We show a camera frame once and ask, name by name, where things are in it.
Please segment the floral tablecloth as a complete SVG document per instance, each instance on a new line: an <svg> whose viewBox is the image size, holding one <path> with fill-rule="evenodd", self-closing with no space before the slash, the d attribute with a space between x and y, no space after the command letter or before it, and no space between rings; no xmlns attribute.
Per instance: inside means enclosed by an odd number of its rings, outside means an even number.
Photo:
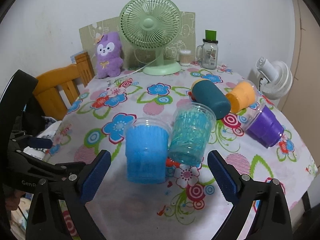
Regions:
<svg viewBox="0 0 320 240"><path fill-rule="evenodd" d="M187 127L172 129L169 155L160 184L127 179L125 126L136 118L172 126L188 122L180 111L191 104L191 91L230 92L241 76L227 66L206 70L192 63L179 72L151 76L123 72L93 79L69 107L46 154L51 164L91 163L101 150L111 166L87 209L106 239L211 239L231 210L207 164L217 150L240 174L269 183L279 180L293 208L314 180L318 168L289 120L263 95L238 113L217 120L206 146L196 137L205 126L203 111Z"/></svg>

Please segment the orange plastic cup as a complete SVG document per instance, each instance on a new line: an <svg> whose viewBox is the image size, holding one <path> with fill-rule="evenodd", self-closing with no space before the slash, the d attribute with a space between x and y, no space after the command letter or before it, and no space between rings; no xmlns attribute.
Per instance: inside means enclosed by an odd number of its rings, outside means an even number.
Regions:
<svg viewBox="0 0 320 240"><path fill-rule="evenodd" d="M226 94L226 98L231 104L231 112L236 114L255 103L257 99L256 91L257 89L251 81L239 81L237 85Z"/></svg>

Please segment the dark teal cup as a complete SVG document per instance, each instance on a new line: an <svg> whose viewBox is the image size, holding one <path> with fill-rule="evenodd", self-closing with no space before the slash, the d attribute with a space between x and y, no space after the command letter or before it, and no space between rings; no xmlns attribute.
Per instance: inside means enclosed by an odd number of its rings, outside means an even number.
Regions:
<svg viewBox="0 0 320 240"><path fill-rule="evenodd" d="M192 98L210 108L217 120L224 118L231 110L231 103L210 80L195 81L191 86Z"/></svg>

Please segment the green desk fan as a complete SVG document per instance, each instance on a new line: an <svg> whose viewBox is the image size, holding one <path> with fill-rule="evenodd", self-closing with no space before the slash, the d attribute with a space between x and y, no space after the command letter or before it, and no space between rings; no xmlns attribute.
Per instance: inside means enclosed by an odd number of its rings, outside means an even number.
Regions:
<svg viewBox="0 0 320 240"><path fill-rule="evenodd" d="M124 34L134 36L141 27L146 31L146 36L154 37L156 41L164 41L161 33L165 32L171 42L181 29L181 13L171 0L131 0L123 7L119 19ZM163 59L163 51L156 53L156 56L142 67L144 74L163 76L181 70L177 61Z"/></svg>

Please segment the cotton swab container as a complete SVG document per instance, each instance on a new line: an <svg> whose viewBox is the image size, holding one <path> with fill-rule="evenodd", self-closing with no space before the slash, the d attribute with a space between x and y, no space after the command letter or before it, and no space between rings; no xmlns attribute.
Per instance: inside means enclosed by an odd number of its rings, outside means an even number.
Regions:
<svg viewBox="0 0 320 240"><path fill-rule="evenodd" d="M191 50L180 50L179 63L181 66L189 66L191 64Z"/></svg>

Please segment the glass mason jar mug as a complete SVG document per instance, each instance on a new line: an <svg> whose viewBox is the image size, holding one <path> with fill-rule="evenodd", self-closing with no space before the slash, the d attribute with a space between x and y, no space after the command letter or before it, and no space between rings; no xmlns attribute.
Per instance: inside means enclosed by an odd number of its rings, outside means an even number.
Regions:
<svg viewBox="0 0 320 240"><path fill-rule="evenodd" d="M205 30L203 44L196 48L196 58L199 65L205 69L217 68L218 40L215 30Z"/></svg>

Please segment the white small fan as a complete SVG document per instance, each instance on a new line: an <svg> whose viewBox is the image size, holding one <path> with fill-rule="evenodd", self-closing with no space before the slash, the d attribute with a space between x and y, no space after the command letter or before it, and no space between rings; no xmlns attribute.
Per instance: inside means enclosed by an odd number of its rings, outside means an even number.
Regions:
<svg viewBox="0 0 320 240"><path fill-rule="evenodd" d="M258 72L266 81L260 85L259 90L270 100L284 97L291 89L293 76L290 68L283 61L270 62L261 57L256 62Z"/></svg>

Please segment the purple plastic cup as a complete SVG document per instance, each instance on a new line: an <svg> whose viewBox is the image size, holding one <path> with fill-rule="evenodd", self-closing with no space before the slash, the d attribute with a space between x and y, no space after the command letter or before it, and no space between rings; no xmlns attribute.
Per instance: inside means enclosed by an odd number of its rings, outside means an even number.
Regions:
<svg viewBox="0 0 320 240"><path fill-rule="evenodd" d="M273 147L284 134L283 126L265 103L248 118L243 129L265 148Z"/></svg>

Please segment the teal speckled clear cup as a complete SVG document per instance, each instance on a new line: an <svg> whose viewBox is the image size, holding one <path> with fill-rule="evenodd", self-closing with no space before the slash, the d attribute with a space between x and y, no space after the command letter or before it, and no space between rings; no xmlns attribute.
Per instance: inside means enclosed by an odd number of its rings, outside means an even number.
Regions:
<svg viewBox="0 0 320 240"><path fill-rule="evenodd" d="M216 123L207 106L188 102L177 107L168 157L180 164L199 166Z"/></svg>

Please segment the blue plastic cup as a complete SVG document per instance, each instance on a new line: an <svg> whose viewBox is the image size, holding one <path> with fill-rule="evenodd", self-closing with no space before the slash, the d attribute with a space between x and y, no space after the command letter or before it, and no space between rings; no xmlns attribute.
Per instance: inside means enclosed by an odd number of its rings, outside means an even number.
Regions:
<svg viewBox="0 0 320 240"><path fill-rule="evenodd" d="M133 183L165 182L170 127L153 118L130 121L124 129L127 179Z"/></svg>

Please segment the purple plush toy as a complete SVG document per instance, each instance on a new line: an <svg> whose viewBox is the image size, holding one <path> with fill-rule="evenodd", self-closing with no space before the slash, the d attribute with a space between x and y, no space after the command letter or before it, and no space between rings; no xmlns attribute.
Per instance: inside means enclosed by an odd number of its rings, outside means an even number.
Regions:
<svg viewBox="0 0 320 240"><path fill-rule="evenodd" d="M121 58L122 45L118 32L102 35L97 43L96 70L97 78L116 77L120 75L123 59Z"/></svg>

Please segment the beige cartoon poster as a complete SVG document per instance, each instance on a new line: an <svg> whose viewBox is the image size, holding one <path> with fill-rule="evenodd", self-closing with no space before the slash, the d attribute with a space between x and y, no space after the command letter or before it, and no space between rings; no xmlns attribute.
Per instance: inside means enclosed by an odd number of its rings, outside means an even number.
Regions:
<svg viewBox="0 0 320 240"><path fill-rule="evenodd" d="M122 69L135 69L153 61L156 53L163 51L163 59L180 60L180 51L190 50L191 58L195 58L196 50L196 15L194 12L181 12L180 33L169 42L167 33L161 33L164 41L156 41L154 37L146 36L146 31L138 27L135 35L122 32L119 17L99 21L79 29L83 51L88 52L93 70L96 73L97 42L104 34L118 32L122 44L121 58L124 60Z"/></svg>

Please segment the wooden chair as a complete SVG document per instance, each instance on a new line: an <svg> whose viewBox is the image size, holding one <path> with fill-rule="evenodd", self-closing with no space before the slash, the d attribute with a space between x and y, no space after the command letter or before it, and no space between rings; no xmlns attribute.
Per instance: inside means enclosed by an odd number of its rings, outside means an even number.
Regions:
<svg viewBox="0 0 320 240"><path fill-rule="evenodd" d="M76 55L76 63L67 67L50 70L37 77L38 84L33 95L40 104L46 116L62 120L67 113L67 106L64 103L58 88L64 91L67 100L73 104L80 95L75 81L80 79L84 86L94 77L94 70L89 54L84 52Z"/></svg>

